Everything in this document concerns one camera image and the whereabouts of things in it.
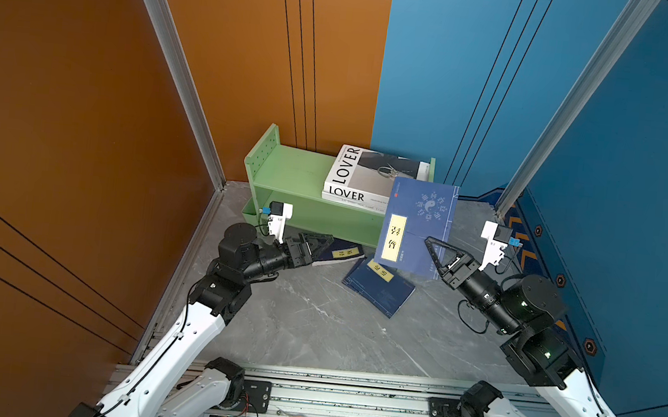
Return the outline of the white LOVER book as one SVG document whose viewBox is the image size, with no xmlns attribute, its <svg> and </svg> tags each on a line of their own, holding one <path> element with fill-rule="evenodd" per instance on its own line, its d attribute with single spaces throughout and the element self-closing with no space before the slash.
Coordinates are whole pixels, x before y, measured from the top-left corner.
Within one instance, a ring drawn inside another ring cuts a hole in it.
<svg viewBox="0 0 668 417">
<path fill-rule="evenodd" d="M 395 179 L 429 181 L 433 162 L 344 145 L 323 183 L 321 197 L 384 214 Z"/>
</svg>

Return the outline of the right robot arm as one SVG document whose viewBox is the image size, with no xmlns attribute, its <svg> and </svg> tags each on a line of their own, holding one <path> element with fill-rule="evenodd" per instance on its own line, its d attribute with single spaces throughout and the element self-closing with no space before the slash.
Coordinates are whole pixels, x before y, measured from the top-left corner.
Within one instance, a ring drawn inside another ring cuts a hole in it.
<svg viewBox="0 0 668 417">
<path fill-rule="evenodd" d="M 454 249 L 454 259 L 446 264 L 439 252 L 452 245 L 435 237 L 424 243 L 442 281 L 507 337 L 501 346 L 506 360 L 560 417 L 617 417 L 578 353 L 556 329 L 567 308 L 552 281 L 519 274 L 503 289 L 470 254 Z M 466 390 L 457 409 L 458 417 L 527 417 L 486 381 Z"/>
</svg>

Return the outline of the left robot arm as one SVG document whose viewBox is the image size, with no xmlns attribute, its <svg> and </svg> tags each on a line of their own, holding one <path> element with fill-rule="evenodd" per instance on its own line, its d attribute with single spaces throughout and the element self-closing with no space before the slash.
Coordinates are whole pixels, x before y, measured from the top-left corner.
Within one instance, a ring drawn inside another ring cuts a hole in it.
<svg viewBox="0 0 668 417">
<path fill-rule="evenodd" d="M 96 405 L 80 403 L 68 417 L 199 417 L 216 406 L 234 405 L 245 372 L 227 359 L 208 363 L 187 387 L 176 385 L 250 299 L 254 283 L 311 265 L 333 242 L 331 235 L 300 233 L 268 244 L 248 223 L 229 226 L 218 257 L 191 286 L 183 313 L 162 340 Z"/>
</svg>

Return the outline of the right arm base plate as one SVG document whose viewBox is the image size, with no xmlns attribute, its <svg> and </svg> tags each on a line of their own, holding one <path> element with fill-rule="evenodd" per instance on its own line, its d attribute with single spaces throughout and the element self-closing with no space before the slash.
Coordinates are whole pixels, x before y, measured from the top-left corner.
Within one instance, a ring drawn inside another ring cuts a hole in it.
<svg viewBox="0 0 668 417">
<path fill-rule="evenodd" d="M 429 417 L 485 417 L 485 405 L 462 402 L 459 399 L 432 397 L 428 399 Z"/>
</svg>

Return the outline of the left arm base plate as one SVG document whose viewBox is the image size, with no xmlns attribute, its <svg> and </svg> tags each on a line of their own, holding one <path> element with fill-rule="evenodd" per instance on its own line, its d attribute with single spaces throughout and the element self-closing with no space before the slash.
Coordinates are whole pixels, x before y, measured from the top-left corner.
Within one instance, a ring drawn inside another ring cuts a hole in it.
<svg viewBox="0 0 668 417">
<path fill-rule="evenodd" d="M 251 413 L 256 410 L 260 415 L 264 415 L 269 410 L 272 398 L 273 383 L 271 381 L 261 381 L 245 379 L 243 384 L 232 383 L 231 393 L 225 400 L 212 407 L 212 410 L 243 412 L 249 409 Z"/>
</svg>

